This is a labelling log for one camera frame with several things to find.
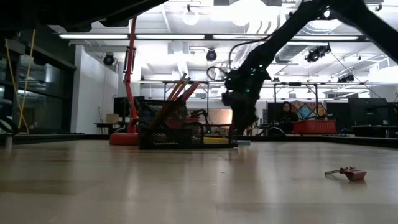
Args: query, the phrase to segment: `red stand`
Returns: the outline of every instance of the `red stand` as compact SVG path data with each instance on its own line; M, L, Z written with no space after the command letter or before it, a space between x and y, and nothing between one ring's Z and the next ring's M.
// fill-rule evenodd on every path
M131 80L131 70L132 62L134 61L134 39L136 37L136 22L137 17L133 18L131 33L130 33L130 46L128 48L127 57L127 69L124 75L124 83L126 84L127 98L130 102L130 123L127 125L127 133L114 133L111 134L109 143L112 145L123 145L123 146L138 146L138 133L136 124L138 122L137 111L134 105L134 97L131 92L130 80Z

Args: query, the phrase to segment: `woman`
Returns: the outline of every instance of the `woman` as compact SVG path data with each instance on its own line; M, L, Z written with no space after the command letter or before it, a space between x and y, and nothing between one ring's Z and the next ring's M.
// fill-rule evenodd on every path
M292 105L285 101L282 104L282 112L277 118L279 122L279 128L282 129L285 133L289 133L293 131L292 122L299 121L299 116L296 113L292 112Z

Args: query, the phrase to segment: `cardboard box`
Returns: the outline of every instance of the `cardboard box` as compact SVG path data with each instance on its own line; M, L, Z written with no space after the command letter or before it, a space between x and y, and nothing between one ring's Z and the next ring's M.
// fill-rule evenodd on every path
M119 122L118 114L107 114L106 115L106 123L107 124L117 124Z

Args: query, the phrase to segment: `yellow cable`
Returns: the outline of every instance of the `yellow cable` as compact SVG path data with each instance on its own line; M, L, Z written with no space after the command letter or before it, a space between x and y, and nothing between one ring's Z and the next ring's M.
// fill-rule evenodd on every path
M17 100L17 104L18 104L19 111L20 111L21 114L22 114L22 111L21 111L21 104L19 103L19 99L18 99L18 90L17 90L16 84L15 84L15 79L14 79L14 73L12 72L10 51L9 51L7 39L6 39L6 50L7 50L8 67L10 68L12 86L14 87L14 93L15 93L15 96L16 96L16 100ZM22 117L22 119L24 120L24 123L25 123L25 125L26 125L26 130L27 130L27 132L29 133L29 128L28 128L28 126L27 126L27 124L26 124L25 117Z
M32 63L33 48L34 48L34 45L35 45L35 35L36 35L36 30L34 29L33 30L33 34L32 34L32 43L30 45L29 65L27 67L27 74L26 74L26 78L25 78L24 97L23 97L23 100L22 100L21 115L19 116L18 128L21 126L22 116L23 116L23 112L24 112L27 81L29 79L30 65Z

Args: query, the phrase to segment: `red bin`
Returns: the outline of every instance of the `red bin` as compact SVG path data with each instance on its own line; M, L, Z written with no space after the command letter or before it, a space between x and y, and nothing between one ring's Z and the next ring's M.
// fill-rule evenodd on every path
M298 121L293 123L293 134L336 134L336 121Z

